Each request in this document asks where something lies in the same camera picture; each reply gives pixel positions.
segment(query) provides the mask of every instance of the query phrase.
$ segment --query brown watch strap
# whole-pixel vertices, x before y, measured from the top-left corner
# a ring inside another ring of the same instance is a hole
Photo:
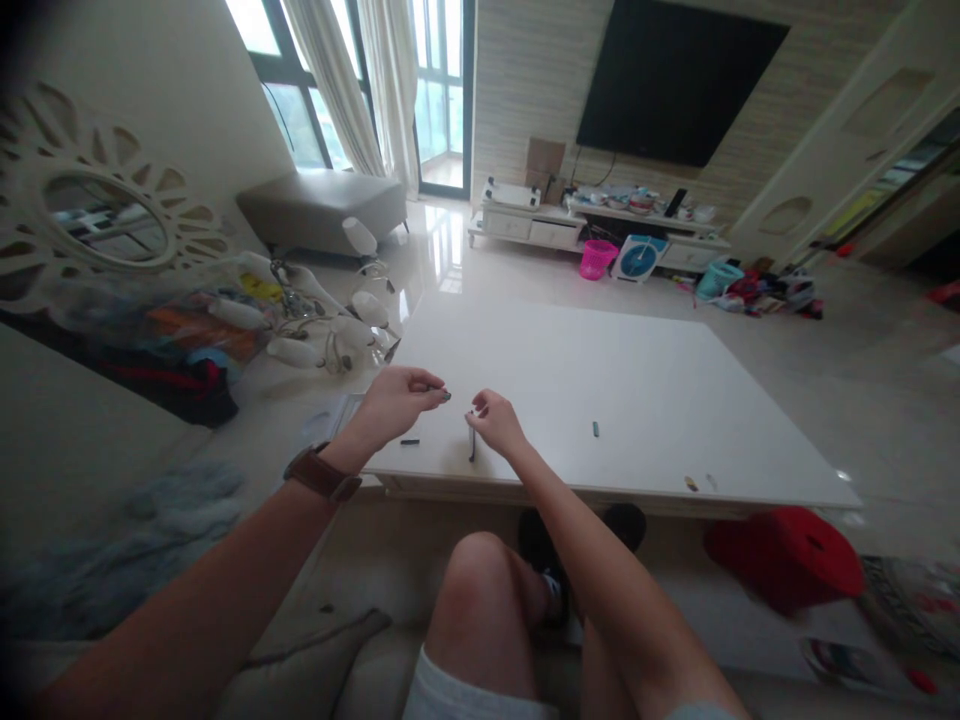
[[[319,455],[330,443],[304,448],[283,471],[284,480],[296,480],[328,500],[343,503],[353,497],[362,480],[340,472]]]

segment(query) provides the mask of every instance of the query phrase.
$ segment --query black shoe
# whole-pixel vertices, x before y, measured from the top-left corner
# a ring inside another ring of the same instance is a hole
[[[560,614],[548,617],[543,626],[552,630],[564,627],[567,624],[567,615],[570,612],[570,593],[567,575],[560,565],[560,558],[553,540],[547,532],[543,519],[533,508],[524,510],[520,515],[520,524],[517,528],[517,549],[522,557],[535,572],[547,575],[560,586]]]
[[[610,528],[632,553],[637,552],[647,534],[647,516],[643,514],[643,510],[629,503],[617,503],[608,507],[603,514],[603,524]]]

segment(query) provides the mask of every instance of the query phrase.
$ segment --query blue fan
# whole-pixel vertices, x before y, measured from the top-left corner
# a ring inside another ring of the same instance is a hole
[[[646,280],[666,251],[669,243],[646,235],[630,235],[624,242],[617,260],[619,277],[628,280]]]

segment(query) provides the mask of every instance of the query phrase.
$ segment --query hand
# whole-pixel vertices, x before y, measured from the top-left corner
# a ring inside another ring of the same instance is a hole
[[[513,405],[505,397],[493,390],[481,390],[473,399],[473,406],[476,413],[467,413],[467,424],[507,460],[527,444]]]
[[[372,455],[410,430],[420,413],[449,399],[443,380],[436,375],[420,368],[386,367],[370,385],[343,435]]]

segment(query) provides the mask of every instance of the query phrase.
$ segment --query knee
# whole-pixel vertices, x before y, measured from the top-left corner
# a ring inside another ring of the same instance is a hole
[[[483,601],[492,593],[509,592],[513,578],[508,553],[493,533],[467,535],[453,549],[442,592],[463,605]]]

